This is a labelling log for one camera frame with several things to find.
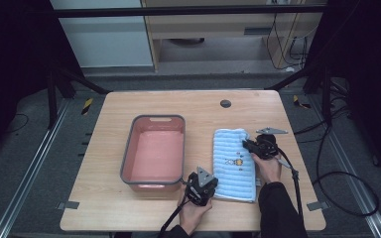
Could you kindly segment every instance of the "black cable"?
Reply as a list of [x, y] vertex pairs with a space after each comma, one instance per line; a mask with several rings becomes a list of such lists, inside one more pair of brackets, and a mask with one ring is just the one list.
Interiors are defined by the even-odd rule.
[[297, 143], [299, 143], [299, 144], [310, 143], [310, 142], [316, 142], [316, 141], [320, 141], [320, 140], [321, 140], [321, 138], [319, 138], [319, 139], [313, 139], [313, 140], [308, 140], [308, 141], [298, 141]]
[[294, 82], [295, 80], [309, 76], [311, 73], [313, 73], [318, 67], [320, 67], [323, 63], [326, 63], [326, 59], [323, 56], [328, 55], [328, 51], [331, 51], [331, 45], [339, 37], [339, 33], [343, 30], [343, 27], [345, 24], [350, 20], [352, 15], [354, 14], [355, 10], [357, 9], [358, 5], [360, 4], [361, 0], [358, 0], [355, 6], [352, 8], [351, 12], [348, 14], [348, 16], [343, 20], [343, 22], [336, 28], [336, 30], [333, 32], [333, 34], [328, 38], [328, 41], [323, 45], [323, 47], [318, 51], [317, 55], [314, 59], [310, 60], [310, 63], [307, 65], [307, 67], [304, 67], [303, 70], [297, 71], [294, 74], [290, 75], [286, 79], [272, 85], [269, 87], [265, 87], [265, 90], [280, 90], [281, 88], [285, 87], [286, 85]]
[[293, 47], [295, 45], [295, 42], [298, 40], [297, 37], [293, 37], [292, 43], [290, 44], [290, 48], [289, 48], [289, 56], [290, 56], [290, 58], [292, 60], [300, 60], [301, 59], [300, 56], [302, 56], [302, 57], [306, 57], [307, 56], [307, 54], [305, 52], [305, 47], [307, 46], [307, 41], [306, 41], [307, 37], [304, 37], [304, 39], [305, 39], [305, 42], [304, 42], [304, 45], [303, 45], [302, 52], [301, 53], [293, 53]]
[[308, 59], [308, 37], [305, 37], [305, 42], [303, 43], [303, 54], [302, 54], [303, 67], [305, 67], [305, 63], [307, 59]]
[[[346, 106], [342, 106], [341, 108], [339, 108], [339, 109], [335, 110], [334, 112], [332, 112], [332, 114], [331, 114], [332, 119], [335, 119], [334, 116], [335, 116], [337, 113], [339, 113], [339, 112], [341, 112], [341, 111], [343, 111], [343, 110], [346, 110], [346, 109], [347, 109]], [[310, 132], [311, 130], [313, 130], [313, 129], [319, 127], [320, 125], [322, 125], [322, 124], [325, 123], [325, 122], [326, 122], [325, 120], [322, 120], [322, 121], [320, 121], [320, 122], [318, 122], [318, 123], [316, 123], [316, 124], [314, 124], [314, 125], [312, 125], [312, 126], [309, 126], [309, 127], [306, 127], [305, 129], [302, 129], [302, 130], [300, 130], [300, 131], [294, 132], [293, 134], [294, 134], [294, 135], [300, 135], [300, 134], [303, 134], [303, 133]]]
[[27, 125], [27, 123], [29, 123], [29, 121], [30, 121], [29, 117], [28, 117], [26, 114], [23, 114], [23, 113], [17, 113], [17, 114], [15, 114], [15, 115], [16, 115], [16, 116], [24, 116], [24, 117], [26, 118], [26, 121], [25, 121], [24, 124], [23, 124], [22, 126], [20, 126], [19, 128], [14, 129], [14, 130], [11, 130], [11, 131], [6, 131], [5, 133], [13, 133], [13, 132], [19, 131], [19, 130], [23, 129], [23, 128]]
[[181, 178], [181, 181], [187, 185], [187, 188], [185, 189], [184, 198], [182, 198], [181, 204], [178, 205], [176, 210], [172, 213], [172, 215], [169, 217], [166, 223], [162, 226], [157, 238], [163, 237], [163, 234], [166, 232], [166, 229], [169, 227], [170, 223], [172, 223], [173, 219], [175, 219], [175, 217], [179, 214], [179, 212], [181, 212], [182, 208], [184, 208], [184, 205], [190, 202], [190, 200], [187, 201], [189, 183], [185, 182], [183, 178]]
[[[281, 42], [280, 42], [280, 40], [279, 40], [279, 38], [278, 38], [278, 33], [277, 33], [277, 28], [276, 28], [276, 25], [277, 25], [276, 22], [277, 22], [277, 13], [274, 14], [274, 21], [273, 21], [273, 23], [272, 23], [271, 30], [270, 30], [270, 32], [269, 32], [269, 34], [268, 34], [268, 37], [267, 37], [267, 44], [266, 44], [266, 45], [267, 45], [267, 52], [268, 52], [268, 55], [269, 55], [269, 57], [270, 57], [270, 59], [271, 59], [272, 66], [274, 67], [274, 69], [285, 69], [285, 68], [287, 68], [287, 67], [289, 67], [289, 66], [295, 66], [295, 65], [296, 65], [295, 63], [287, 62], [287, 61], [286, 61], [286, 58], [284, 57], [283, 48], [282, 48], [282, 46], [281, 46]], [[273, 29], [275, 29], [275, 33], [276, 33], [276, 35], [277, 35], [277, 42], [278, 42], [278, 45], [279, 45], [279, 47], [280, 47], [281, 57], [282, 57], [283, 60], [288, 64], [288, 65], [285, 66], [285, 67], [276, 67], [276, 66], [274, 65], [274, 61], [272, 60], [271, 52], [269, 51], [269, 38], [270, 38], [270, 36], [271, 36], [271, 33], [272, 33]]]
[[346, 115], [348, 113], [340, 113], [339, 115], [333, 116], [332, 119], [337, 119], [337, 118], [339, 118], [340, 116], [342, 116], [344, 114]]
[[348, 90], [343, 88], [342, 86], [340, 86], [338, 83], [334, 82], [334, 81], [330, 81], [330, 84], [332, 86], [332, 88], [334, 88], [334, 90], [342, 95], [342, 96], [348, 96]]
[[287, 163], [290, 166], [290, 170], [292, 171], [293, 181], [295, 184], [296, 200], [297, 200], [297, 207], [298, 207], [298, 211], [299, 211], [299, 216], [301, 217], [302, 222], [305, 223], [305, 220], [303, 218], [302, 198], [300, 195], [299, 172], [294, 169], [294, 167], [293, 167], [292, 163], [290, 162], [289, 158], [287, 157], [286, 153], [284, 153], [284, 151], [281, 150], [280, 148], [277, 148], [277, 149], [280, 152], [280, 154], [284, 157], [284, 159], [286, 159]]
[[339, 91], [338, 89], [332, 87], [332, 85], [330, 86], [329, 91], [330, 91], [330, 92], [333, 92], [333, 94], [338, 94], [338, 95], [340, 95], [340, 96], [348, 96], [347, 94], [342, 93], [342, 92]]
[[[323, 134], [322, 138], [321, 138], [321, 141], [320, 141], [320, 145], [319, 145], [319, 149], [318, 149], [318, 152], [317, 152], [317, 179], [314, 180], [312, 182], [312, 184], [315, 184], [317, 183], [320, 187], [320, 190], [322, 191], [323, 195], [336, 207], [338, 207], [339, 209], [341, 209], [342, 211], [348, 213], [348, 214], [351, 214], [351, 215], [354, 215], [354, 216], [359, 216], [359, 217], [366, 217], [366, 216], [370, 216], [370, 215], [373, 215], [374, 213], [376, 213], [379, 209], [379, 205], [380, 205], [380, 200], [379, 200], [379, 196], [376, 194], [376, 192], [373, 190], [373, 188], [366, 182], [364, 181], [363, 179], [361, 179], [360, 177], [356, 176], [356, 175], [353, 175], [353, 174], [350, 174], [348, 172], [339, 172], [339, 171], [336, 171], [336, 172], [329, 172], [329, 173], [326, 173], [322, 176], [319, 175], [319, 158], [320, 158], [320, 154], [321, 154], [321, 150], [323, 148], [323, 143], [324, 143], [324, 139], [326, 137], [326, 135], [329, 133], [331, 129], [331, 126], [327, 126], [326, 129], [325, 129], [325, 133]], [[353, 178], [356, 178], [358, 180], [360, 180], [366, 187], [367, 189], [373, 194], [374, 196], [374, 201], [375, 201], [375, 208], [370, 211], [370, 212], [367, 212], [367, 213], [359, 213], [359, 212], [355, 212], [355, 211], [351, 211], [347, 208], [344, 208], [343, 206], [341, 206], [340, 204], [338, 204], [336, 201], [334, 201], [332, 198], [330, 198], [330, 196], [327, 194], [327, 192], [323, 189], [323, 186], [321, 184], [321, 180], [323, 178], [326, 178], [328, 176], [331, 176], [331, 175], [347, 175], [347, 176], [350, 176], [350, 177], [353, 177]]]
[[345, 102], [347, 102], [347, 98], [345, 96], [338, 96], [338, 97], [334, 97], [330, 100], [330, 103], [336, 101], [336, 100], [343, 100]]

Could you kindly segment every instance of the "white cabinet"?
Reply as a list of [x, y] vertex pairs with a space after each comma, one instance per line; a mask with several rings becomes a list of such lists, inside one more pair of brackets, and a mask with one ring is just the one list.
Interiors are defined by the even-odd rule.
[[[140, 0], [51, 0], [55, 9], [141, 7]], [[82, 68], [153, 66], [143, 17], [60, 18]]]
[[[266, 5], [270, 0], [141, 0], [144, 7]], [[288, 0], [294, 5], [323, 4], [327, 0]], [[195, 16], [149, 16], [146, 18], [155, 68], [163, 39], [245, 37], [255, 30], [264, 37], [275, 66], [285, 64], [293, 37], [313, 36], [321, 13], [225, 14]]]

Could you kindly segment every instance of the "blue striped towel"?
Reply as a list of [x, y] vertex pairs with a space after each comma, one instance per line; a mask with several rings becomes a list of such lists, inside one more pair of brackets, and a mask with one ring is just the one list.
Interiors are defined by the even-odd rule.
[[218, 178], [215, 197], [254, 202], [255, 162], [242, 141], [249, 139], [244, 129], [218, 129], [213, 139], [213, 175]]

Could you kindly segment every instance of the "table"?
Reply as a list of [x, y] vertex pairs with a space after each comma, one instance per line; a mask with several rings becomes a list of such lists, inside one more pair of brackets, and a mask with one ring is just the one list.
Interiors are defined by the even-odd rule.
[[[229, 108], [220, 101], [231, 102]], [[212, 172], [213, 133], [220, 128], [243, 128], [256, 137], [256, 129], [288, 130], [277, 143], [300, 172], [300, 188], [307, 230], [322, 230], [321, 210], [309, 211], [317, 201], [311, 180], [284, 106], [272, 90], [128, 91], [112, 92], [105, 99], [69, 201], [61, 228], [65, 231], [159, 230], [176, 209], [179, 193], [135, 192], [120, 178], [126, 141], [133, 119], [141, 114], [180, 114], [186, 119], [184, 179], [197, 166]], [[296, 207], [291, 172], [283, 168], [282, 181]], [[261, 214], [257, 203], [215, 199], [205, 215], [201, 231], [256, 231]], [[176, 217], [171, 227], [178, 224]]]

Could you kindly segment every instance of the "pink plastic tray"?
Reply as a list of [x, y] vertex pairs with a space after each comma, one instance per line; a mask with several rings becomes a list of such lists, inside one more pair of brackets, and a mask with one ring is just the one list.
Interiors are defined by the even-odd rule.
[[182, 116], [141, 115], [132, 122], [120, 176], [134, 190], [176, 190], [184, 157]]

